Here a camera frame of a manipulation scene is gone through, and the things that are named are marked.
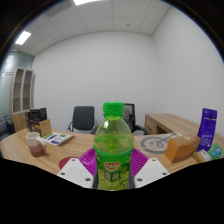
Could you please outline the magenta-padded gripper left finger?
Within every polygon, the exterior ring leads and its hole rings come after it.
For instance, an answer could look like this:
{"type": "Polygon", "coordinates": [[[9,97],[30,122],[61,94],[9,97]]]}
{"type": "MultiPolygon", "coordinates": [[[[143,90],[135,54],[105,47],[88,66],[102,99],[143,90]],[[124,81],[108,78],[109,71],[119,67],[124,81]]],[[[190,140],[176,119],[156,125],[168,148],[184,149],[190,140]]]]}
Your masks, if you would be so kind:
{"type": "Polygon", "coordinates": [[[58,176],[84,188],[98,187],[95,150],[86,151],[81,157],[65,157],[59,162],[58,176]]]}

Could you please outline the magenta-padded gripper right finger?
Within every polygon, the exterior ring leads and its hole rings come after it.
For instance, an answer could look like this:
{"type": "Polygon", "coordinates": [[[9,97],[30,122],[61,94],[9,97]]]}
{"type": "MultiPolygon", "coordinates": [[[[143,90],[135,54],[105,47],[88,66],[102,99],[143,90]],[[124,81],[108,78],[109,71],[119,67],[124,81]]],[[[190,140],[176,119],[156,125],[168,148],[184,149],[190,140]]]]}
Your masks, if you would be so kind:
{"type": "Polygon", "coordinates": [[[168,175],[169,172],[157,158],[148,158],[139,150],[133,149],[129,174],[131,189],[146,186],[168,175]]]}

